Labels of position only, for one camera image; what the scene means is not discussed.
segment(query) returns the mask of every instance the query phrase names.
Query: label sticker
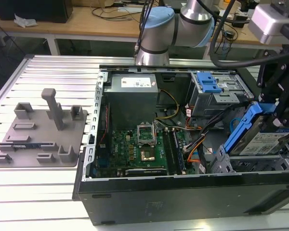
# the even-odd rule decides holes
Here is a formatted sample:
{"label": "label sticker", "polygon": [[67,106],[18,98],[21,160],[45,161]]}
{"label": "label sticker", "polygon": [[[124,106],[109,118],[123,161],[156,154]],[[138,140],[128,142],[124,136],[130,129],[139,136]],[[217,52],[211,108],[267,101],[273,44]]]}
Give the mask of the label sticker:
{"label": "label sticker", "polygon": [[25,145],[13,145],[13,148],[26,148]]}
{"label": "label sticker", "polygon": [[225,83],[218,83],[217,86],[219,86],[220,88],[227,88],[227,84]]}
{"label": "label sticker", "polygon": [[192,116],[192,110],[191,109],[186,110],[186,116],[188,116],[188,117]]}
{"label": "label sticker", "polygon": [[289,135],[289,128],[278,129],[276,132],[259,132],[240,155],[266,155],[279,144],[281,139],[286,139],[287,135]]}
{"label": "label sticker", "polygon": [[123,88],[150,88],[151,80],[148,77],[145,77],[145,78],[124,77],[121,79],[121,87]]}
{"label": "label sticker", "polygon": [[199,169],[200,169],[200,171],[201,171],[202,173],[206,173],[206,168],[203,167],[202,164],[199,165]]}

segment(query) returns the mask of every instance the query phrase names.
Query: black box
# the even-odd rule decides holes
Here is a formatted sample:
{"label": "black box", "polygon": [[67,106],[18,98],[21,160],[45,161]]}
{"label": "black box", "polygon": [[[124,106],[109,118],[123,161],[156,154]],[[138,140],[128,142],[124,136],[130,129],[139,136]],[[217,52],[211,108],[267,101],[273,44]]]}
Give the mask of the black box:
{"label": "black box", "polygon": [[66,23],[72,12],[71,0],[0,0],[1,20],[13,20],[16,14],[25,19]]}

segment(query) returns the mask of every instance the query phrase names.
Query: cpu socket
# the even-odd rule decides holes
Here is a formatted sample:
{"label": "cpu socket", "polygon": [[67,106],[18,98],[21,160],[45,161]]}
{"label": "cpu socket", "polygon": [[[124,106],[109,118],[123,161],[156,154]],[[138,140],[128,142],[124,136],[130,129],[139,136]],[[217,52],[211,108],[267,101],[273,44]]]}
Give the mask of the cpu socket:
{"label": "cpu socket", "polygon": [[140,149],[141,161],[155,161],[155,149],[151,147],[142,147]]}

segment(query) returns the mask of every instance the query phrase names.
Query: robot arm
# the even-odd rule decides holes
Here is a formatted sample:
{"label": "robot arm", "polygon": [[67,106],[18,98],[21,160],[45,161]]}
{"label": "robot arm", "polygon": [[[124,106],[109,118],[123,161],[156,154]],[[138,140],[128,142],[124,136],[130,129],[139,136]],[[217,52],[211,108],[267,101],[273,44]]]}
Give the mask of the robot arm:
{"label": "robot arm", "polygon": [[[212,0],[203,1],[209,8]],[[169,65],[169,46],[204,46],[212,36],[214,19],[197,0],[188,0],[180,14],[173,9],[155,7],[145,24],[137,65]]]}

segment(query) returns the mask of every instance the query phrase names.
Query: slotted aluminum table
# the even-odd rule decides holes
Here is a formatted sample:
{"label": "slotted aluminum table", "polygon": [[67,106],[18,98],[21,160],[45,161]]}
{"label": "slotted aluminum table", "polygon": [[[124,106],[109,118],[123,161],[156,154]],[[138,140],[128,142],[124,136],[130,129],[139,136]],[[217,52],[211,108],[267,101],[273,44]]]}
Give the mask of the slotted aluminum table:
{"label": "slotted aluminum table", "polygon": [[[132,58],[35,56],[24,59],[0,91],[0,142],[14,120],[18,102],[46,109],[40,95],[55,88],[63,109],[80,104],[92,113],[100,64],[133,64]],[[171,60],[171,65],[212,66],[208,60]],[[254,77],[259,68],[249,68]],[[81,149],[87,142],[87,124]],[[289,205],[261,217],[216,218],[94,227],[81,202],[72,201],[76,167],[0,169],[0,230],[285,230],[289,231]]]}

